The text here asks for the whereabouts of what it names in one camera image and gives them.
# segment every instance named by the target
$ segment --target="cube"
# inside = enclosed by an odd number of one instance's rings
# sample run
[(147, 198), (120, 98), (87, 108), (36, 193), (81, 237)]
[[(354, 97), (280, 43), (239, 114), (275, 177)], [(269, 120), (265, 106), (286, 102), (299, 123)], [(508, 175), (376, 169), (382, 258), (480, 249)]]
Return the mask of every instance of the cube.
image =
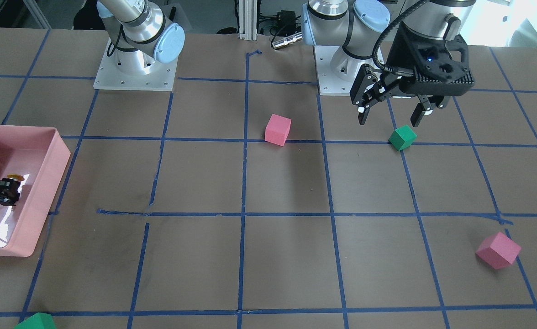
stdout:
[(51, 315), (35, 313), (27, 320), (16, 325), (15, 329), (56, 329)]
[(494, 269), (501, 269), (514, 264), (521, 249), (521, 246), (510, 240), (504, 233), (498, 232), (487, 237), (475, 254)]
[(404, 125), (392, 133), (391, 137), (388, 139), (389, 142), (394, 145), (396, 150), (404, 150), (409, 147), (416, 139), (416, 133), (409, 126)]
[(291, 119), (273, 114), (268, 121), (268, 125), (264, 130), (264, 140), (277, 144), (285, 145), (289, 130), (291, 129)]

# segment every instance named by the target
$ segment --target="blue joint cover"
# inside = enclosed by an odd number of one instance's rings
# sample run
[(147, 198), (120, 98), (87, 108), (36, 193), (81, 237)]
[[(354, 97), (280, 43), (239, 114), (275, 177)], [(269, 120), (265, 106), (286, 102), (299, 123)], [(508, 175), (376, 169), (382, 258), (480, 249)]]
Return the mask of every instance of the blue joint cover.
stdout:
[(108, 18), (114, 16), (106, 6), (104, 6), (101, 2), (98, 2), (96, 4), (96, 8), (98, 8), (98, 16), (100, 18)]
[(315, 36), (313, 35), (313, 30), (311, 29), (311, 20), (309, 15), (309, 9), (307, 9), (307, 4), (303, 5), (303, 27), (301, 32), (303, 33), (303, 42), (310, 46), (317, 46), (315, 42)]
[(154, 56), (157, 62), (168, 64), (179, 56), (185, 44), (185, 31), (177, 24), (169, 25), (161, 34), (155, 46)]
[(376, 32), (382, 33), (390, 24), (390, 12), (377, 0), (356, 0), (354, 11), (362, 23)]

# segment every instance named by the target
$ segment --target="pink tray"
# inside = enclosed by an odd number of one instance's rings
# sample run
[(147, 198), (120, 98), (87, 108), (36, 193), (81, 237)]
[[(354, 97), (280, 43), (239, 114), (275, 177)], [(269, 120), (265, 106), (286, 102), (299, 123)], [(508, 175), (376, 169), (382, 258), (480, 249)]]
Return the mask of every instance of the pink tray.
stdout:
[(0, 205), (0, 256), (33, 254), (69, 158), (55, 128), (0, 125), (0, 179), (26, 178), (16, 205)]

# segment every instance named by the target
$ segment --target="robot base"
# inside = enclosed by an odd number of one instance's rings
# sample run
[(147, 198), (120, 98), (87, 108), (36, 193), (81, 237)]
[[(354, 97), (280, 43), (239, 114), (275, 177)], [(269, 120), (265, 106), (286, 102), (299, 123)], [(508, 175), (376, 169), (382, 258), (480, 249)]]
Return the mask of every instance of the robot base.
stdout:
[[(374, 66), (372, 59), (359, 61), (359, 64), (354, 63), (352, 68), (348, 70), (348, 75), (352, 77), (351, 81), (341, 79), (332, 69), (332, 60), (339, 46), (315, 46), (315, 67), (317, 69), (317, 78), (319, 81), (319, 94), (324, 96), (349, 96), (350, 89), (354, 84), (354, 77), (358, 73), (358, 69), (362, 63), (368, 63)], [(379, 58), (382, 59), (382, 53), (379, 53)]]
[(157, 67), (154, 67), (149, 74), (128, 75), (118, 69), (116, 56), (108, 57), (107, 51), (108, 46), (106, 46), (100, 68), (96, 73), (95, 89), (173, 91), (177, 59), (169, 64), (155, 63)]

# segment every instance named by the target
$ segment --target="green cube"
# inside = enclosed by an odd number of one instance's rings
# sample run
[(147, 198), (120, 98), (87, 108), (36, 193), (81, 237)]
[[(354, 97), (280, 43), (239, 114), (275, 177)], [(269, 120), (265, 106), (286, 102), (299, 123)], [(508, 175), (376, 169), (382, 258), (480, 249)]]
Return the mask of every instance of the green cube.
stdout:
[(409, 126), (404, 125), (392, 133), (388, 139), (396, 150), (401, 151), (409, 147), (416, 139), (416, 133)]
[(35, 313), (27, 320), (16, 325), (15, 329), (56, 329), (49, 314)]

